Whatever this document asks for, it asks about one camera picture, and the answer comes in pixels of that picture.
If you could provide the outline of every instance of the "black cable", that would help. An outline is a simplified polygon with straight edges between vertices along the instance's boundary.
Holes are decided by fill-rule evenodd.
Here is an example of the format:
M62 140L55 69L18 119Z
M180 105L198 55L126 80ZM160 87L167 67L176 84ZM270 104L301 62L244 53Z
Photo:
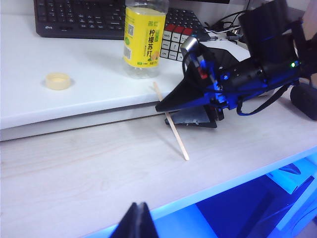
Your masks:
M249 8L249 4L250 4L250 0L248 1L248 4L247 4L247 8L246 8L246 10L248 10L248 8Z
M246 11L247 11L248 8L249 8L250 1L251 1L251 0L248 1ZM240 15L240 14L237 14L237 15L235 16L235 18L234 18L233 21L232 21L232 25L234 24L235 20L238 18L239 15Z
M230 15L227 15L227 16L223 17L222 19L218 20L218 21L217 21L215 24L213 24L212 26L210 26L210 25L209 25L208 23L206 23L206 22L205 22L205 24L209 27L209 30L212 30L212 28L213 28L214 26L216 26L217 24L219 24L222 20L224 20L224 19L226 19L226 18L228 18L228 17L234 16L234 15L237 15L237 14L245 13L245 12L247 12L247 10L238 11L238 12L232 13L232 14L230 14Z

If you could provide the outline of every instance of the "wooden stick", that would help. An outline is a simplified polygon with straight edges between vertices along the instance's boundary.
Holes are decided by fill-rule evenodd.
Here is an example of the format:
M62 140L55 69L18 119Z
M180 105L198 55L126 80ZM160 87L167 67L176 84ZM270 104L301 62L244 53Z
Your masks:
M162 101L162 100L163 100L163 97L162 97L162 94L161 94L160 91L159 91L159 87L158 87L157 83L156 83L156 82L153 82L153 86L154 86L155 92L156 92L157 95L158 95L158 99L159 99L160 101ZM169 114L169 113L165 113L165 115L166 115L167 120L168 120L168 122L169 122L169 125L170 125L170 127L172 128L172 131L173 131L173 133L174 133L174 135L175 135L175 137L176 137L176 140L177 140L177 142L178 142L178 144L179 144L179 146L180 146L180 148L181 148L181 150L182 150L182 152L183 152L183 155L184 155L185 160L189 160L189 156L188 156L188 154L187 154L187 151L186 151L186 149L185 149L185 146L184 146L184 144L183 144L183 142L182 142L182 140L181 140L181 138L180 138L180 136L179 136L179 134L178 134L178 132L177 132L177 130L176 130L176 127L175 127L175 125L174 125L174 122L173 122L173 120L172 120L170 114Z

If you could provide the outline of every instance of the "black keyboard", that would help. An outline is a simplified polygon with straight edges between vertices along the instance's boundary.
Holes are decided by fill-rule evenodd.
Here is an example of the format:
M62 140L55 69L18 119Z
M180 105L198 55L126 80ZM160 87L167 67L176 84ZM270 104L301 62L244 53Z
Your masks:
M122 0L34 0L36 32L43 37L122 40ZM193 29L200 41L209 35L192 11L170 8L165 24Z

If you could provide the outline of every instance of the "cable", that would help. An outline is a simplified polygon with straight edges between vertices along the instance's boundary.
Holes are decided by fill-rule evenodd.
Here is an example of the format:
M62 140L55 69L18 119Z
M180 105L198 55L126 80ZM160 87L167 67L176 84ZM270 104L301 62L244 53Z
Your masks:
M224 19L226 19L226 18L228 18L228 17L234 16L234 15L237 15L237 14L245 13L245 12L247 12L247 10L238 11L238 12L232 13L232 14L230 14L230 15L227 15L227 16L223 17L222 19L218 20L218 21L217 21L215 24L213 24L212 26L210 26L207 22L205 22L205 24L207 25L207 27L208 27L209 30L212 30L212 29L216 28L217 25L221 24L221 21L222 21L222 20L224 20Z
M249 8L250 1L251 1L251 0L248 1L246 11L247 11L248 8ZM235 20L238 18L239 15L240 15L240 14L237 14L237 15L235 16L235 18L233 19L232 24L230 25L230 27L234 24Z
M230 29L227 29L227 30L224 30L224 31L210 31L210 32L213 32L213 33L224 33L224 32L227 32L227 31L232 31L232 30L235 30L235 29L239 29L241 26L236 26L236 27L232 27Z

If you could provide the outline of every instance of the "keyboard key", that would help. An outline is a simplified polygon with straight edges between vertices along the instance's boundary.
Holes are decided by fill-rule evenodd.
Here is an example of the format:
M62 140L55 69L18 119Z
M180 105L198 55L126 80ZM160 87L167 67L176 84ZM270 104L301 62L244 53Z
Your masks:
M116 20L112 20L112 21L106 21L107 24L110 24L110 25L120 25L120 21L116 21Z
M114 16L105 16L106 20L114 20Z
M38 6L45 6L44 0L38 0Z
M39 22L47 22L48 19L46 18L46 16L40 16L39 17Z
M48 7L48 12L55 12L54 7Z
M57 20L58 22L66 22L65 17L58 17Z
M56 16L49 16L49 22L56 22Z
M43 6L38 7L38 16L46 16L45 7L43 7Z
M67 22L69 22L69 23L74 23L74 22L75 22L75 19L72 18L72 17L68 17L68 18L67 18Z

